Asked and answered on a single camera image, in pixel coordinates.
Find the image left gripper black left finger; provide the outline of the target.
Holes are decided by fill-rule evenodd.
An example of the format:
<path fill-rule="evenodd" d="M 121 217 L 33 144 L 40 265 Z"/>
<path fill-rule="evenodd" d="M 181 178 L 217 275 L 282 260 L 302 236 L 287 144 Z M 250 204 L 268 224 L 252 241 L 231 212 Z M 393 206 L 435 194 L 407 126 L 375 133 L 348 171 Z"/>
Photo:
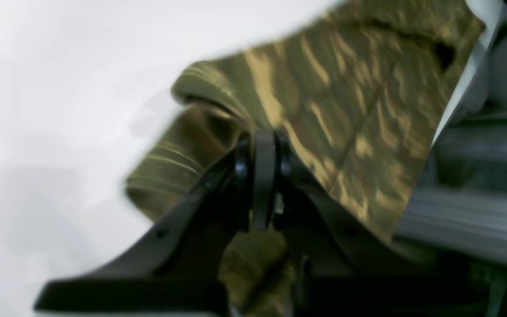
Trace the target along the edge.
<path fill-rule="evenodd" d="M 238 232 L 268 229 L 275 181 L 275 134 L 242 135 L 132 247 L 89 273 L 46 283 L 35 311 L 228 314 L 221 257 Z"/>

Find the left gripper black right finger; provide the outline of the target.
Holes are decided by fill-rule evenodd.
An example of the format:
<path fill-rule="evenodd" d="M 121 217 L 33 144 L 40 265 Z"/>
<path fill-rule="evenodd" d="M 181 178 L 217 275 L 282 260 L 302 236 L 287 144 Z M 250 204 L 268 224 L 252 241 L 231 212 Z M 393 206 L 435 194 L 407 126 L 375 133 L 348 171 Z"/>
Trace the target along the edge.
<path fill-rule="evenodd" d="M 418 265 L 392 251 L 334 201 L 276 133 L 274 217 L 297 278 L 288 317 L 483 317 L 489 290 L 463 273 Z"/>

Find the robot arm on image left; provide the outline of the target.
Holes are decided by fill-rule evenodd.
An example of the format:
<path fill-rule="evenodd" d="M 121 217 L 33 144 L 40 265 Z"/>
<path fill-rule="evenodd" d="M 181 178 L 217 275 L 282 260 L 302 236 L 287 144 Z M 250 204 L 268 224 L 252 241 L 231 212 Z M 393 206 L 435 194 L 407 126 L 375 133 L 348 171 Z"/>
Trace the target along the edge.
<path fill-rule="evenodd" d="M 154 225 L 37 313 L 507 317 L 507 23 L 347 0 L 171 93 L 125 183 Z"/>

